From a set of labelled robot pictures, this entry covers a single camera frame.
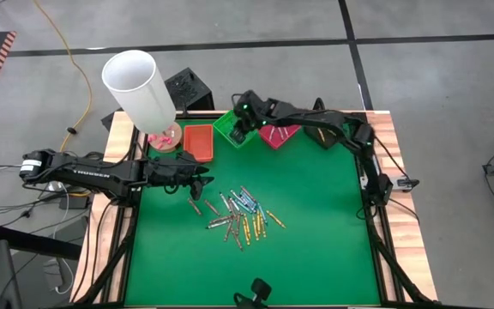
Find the orange tray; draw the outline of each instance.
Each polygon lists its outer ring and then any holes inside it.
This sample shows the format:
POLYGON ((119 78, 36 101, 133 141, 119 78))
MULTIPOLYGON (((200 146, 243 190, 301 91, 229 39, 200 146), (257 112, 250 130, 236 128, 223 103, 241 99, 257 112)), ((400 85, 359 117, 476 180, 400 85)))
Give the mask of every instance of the orange tray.
POLYGON ((184 150, 193 154, 199 162, 213 160, 213 125, 186 125, 184 127, 184 150))

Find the green basket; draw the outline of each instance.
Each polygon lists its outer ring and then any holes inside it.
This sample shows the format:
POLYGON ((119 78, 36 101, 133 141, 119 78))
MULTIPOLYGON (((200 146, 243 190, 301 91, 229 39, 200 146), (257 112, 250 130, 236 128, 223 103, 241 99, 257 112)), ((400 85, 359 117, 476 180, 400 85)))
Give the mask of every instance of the green basket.
POLYGON ((215 122, 213 122, 213 127, 217 130, 233 147, 239 149, 242 148, 248 141, 250 141, 254 136, 256 136, 256 130, 253 130, 245 136, 244 142, 241 144, 236 143, 234 140, 230 138, 230 132, 233 131, 233 126, 238 121, 236 115, 234 115, 233 111, 229 111, 224 114, 222 117, 218 118, 215 122))

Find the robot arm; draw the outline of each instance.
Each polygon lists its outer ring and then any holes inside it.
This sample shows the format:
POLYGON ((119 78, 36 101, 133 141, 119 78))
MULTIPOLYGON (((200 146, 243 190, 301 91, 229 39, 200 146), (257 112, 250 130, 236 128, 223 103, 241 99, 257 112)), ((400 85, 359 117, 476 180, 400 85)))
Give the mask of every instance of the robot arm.
POLYGON ((386 174, 379 174, 375 167, 375 131, 369 124, 344 112, 300 109, 274 99, 262 101, 252 90, 241 95, 234 107, 234 114, 239 120, 234 125, 230 137, 237 143, 243 142, 248 132, 260 129, 266 124, 277 127, 299 124, 330 130, 338 137, 338 142, 359 158, 368 179, 365 191, 371 203, 384 206, 388 202, 392 183, 386 174), (351 135, 345 132, 346 125, 353 128, 351 135))
POLYGON ((176 158, 112 163, 44 149, 25 154, 23 159, 20 177, 25 188, 55 180, 102 192, 113 203, 120 204, 128 204, 131 190, 143 186, 163 186, 170 194, 180 185, 189 186, 191 196, 197 200, 203 186, 214 179, 201 176, 208 169, 189 153, 179 153, 176 158))

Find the pink basket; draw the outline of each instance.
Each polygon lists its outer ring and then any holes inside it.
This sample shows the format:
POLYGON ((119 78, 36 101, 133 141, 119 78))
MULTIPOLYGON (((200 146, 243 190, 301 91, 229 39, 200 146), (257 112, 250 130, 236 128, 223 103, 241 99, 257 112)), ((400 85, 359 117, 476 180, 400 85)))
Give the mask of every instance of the pink basket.
POLYGON ((278 149, 283 145, 289 138, 291 138, 295 133, 297 133, 298 129, 300 129, 300 125, 291 125, 288 127, 280 127, 274 128, 274 134, 272 134, 272 139, 270 139, 270 133, 272 132, 272 125, 265 125, 259 131, 258 134, 261 138, 266 142, 270 147, 274 149, 278 149))

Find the black box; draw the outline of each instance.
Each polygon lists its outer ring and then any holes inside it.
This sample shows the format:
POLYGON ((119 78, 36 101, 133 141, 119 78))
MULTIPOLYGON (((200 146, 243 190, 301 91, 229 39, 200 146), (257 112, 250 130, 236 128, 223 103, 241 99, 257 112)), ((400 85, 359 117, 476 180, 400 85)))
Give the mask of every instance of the black box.
POLYGON ((165 81, 177 111, 214 111, 211 89, 190 68, 165 81))

